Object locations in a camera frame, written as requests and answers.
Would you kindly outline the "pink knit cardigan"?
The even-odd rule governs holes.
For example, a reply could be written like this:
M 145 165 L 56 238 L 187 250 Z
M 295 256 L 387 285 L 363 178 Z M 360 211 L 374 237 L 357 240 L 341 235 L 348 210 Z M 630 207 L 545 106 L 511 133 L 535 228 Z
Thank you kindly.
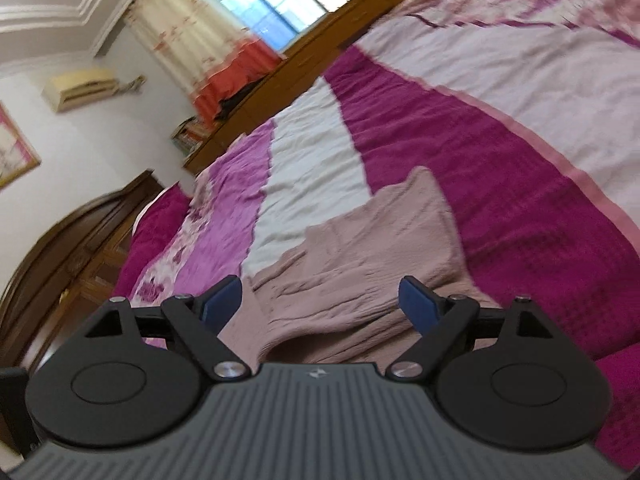
M 251 368 L 262 363 L 390 365 L 419 334 L 398 307 L 412 275 L 439 296 L 493 308 L 466 266 L 454 215 L 431 171 L 416 167 L 242 281 L 241 307 L 220 340 Z

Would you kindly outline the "magenta velvet pillow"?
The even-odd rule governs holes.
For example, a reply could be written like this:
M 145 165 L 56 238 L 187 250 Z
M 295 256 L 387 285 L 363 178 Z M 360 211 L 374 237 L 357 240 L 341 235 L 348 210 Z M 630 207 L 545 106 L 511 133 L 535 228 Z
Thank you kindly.
M 113 296 L 131 298 L 139 276 L 166 249 L 182 226 L 190 201 L 191 197 L 175 183 L 161 190 L 137 215 L 128 256 L 120 269 Z

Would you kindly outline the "dark wooden headboard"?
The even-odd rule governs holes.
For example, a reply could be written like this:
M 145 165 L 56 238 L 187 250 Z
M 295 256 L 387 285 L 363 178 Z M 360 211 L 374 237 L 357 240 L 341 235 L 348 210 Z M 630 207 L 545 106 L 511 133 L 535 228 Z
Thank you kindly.
M 134 220 L 162 190 L 146 170 L 38 240 L 1 296 L 1 365 L 34 372 L 111 297 Z

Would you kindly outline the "stack of books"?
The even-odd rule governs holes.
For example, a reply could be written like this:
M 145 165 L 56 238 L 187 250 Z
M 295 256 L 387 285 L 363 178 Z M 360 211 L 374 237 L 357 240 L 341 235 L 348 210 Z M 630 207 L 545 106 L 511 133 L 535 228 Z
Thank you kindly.
M 172 144 L 183 154 L 190 156 L 196 151 L 214 132 L 212 126 L 206 125 L 200 118 L 193 116 L 186 119 L 174 132 L 171 133 Z

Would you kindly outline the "black item on cabinet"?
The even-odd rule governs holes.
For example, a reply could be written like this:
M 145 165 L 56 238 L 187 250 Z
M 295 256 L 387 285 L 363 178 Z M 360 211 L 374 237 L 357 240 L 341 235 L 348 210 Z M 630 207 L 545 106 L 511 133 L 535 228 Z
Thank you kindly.
M 247 84 L 241 90 L 236 92 L 230 98 L 219 101 L 219 110 L 215 116 L 216 122 L 225 122 L 235 112 L 237 108 L 241 106 L 241 103 L 250 96 L 257 88 L 259 88 L 267 77 L 262 77 L 251 84 Z

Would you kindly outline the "framed wedding photo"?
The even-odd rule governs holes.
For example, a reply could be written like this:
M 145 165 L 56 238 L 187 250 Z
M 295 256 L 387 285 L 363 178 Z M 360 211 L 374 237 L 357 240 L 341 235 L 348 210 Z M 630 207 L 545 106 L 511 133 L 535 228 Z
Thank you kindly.
M 41 159 L 3 105 L 0 105 L 0 134 L 0 188 L 5 188 L 38 167 Z

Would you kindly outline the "striped pink magenta bedspread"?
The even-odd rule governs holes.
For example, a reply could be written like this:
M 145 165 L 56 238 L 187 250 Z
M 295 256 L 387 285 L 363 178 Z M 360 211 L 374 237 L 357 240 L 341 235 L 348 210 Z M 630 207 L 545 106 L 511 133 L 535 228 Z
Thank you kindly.
M 436 0 L 382 18 L 195 181 L 129 300 L 241 281 L 413 168 L 494 308 L 528 295 L 597 363 L 597 446 L 639 461 L 639 0 Z

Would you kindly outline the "long wooden drawer cabinet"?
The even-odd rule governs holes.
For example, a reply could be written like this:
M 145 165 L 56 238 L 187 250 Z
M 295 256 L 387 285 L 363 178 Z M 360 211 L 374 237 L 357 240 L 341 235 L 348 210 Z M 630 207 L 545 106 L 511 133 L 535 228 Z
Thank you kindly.
M 225 122 L 214 122 L 212 135 L 183 168 L 198 174 L 230 148 L 310 88 L 318 76 L 379 18 L 404 0 L 350 0 L 318 21 L 284 51 L 284 60 Z

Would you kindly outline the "cream and orange curtain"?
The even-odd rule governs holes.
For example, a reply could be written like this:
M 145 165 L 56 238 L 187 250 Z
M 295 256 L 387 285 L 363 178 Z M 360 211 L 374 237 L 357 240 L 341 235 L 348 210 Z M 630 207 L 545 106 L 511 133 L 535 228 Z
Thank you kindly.
M 221 102 L 283 61 L 218 0 L 134 0 L 125 23 L 210 124 Z

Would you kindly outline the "wall air conditioner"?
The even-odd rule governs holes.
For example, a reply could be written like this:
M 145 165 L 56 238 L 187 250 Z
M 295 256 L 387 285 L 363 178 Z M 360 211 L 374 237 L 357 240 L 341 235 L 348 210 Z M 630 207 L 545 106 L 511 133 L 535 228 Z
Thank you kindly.
M 111 70 L 95 67 L 50 78 L 42 96 L 55 113 L 63 113 L 108 99 L 118 89 L 119 81 Z

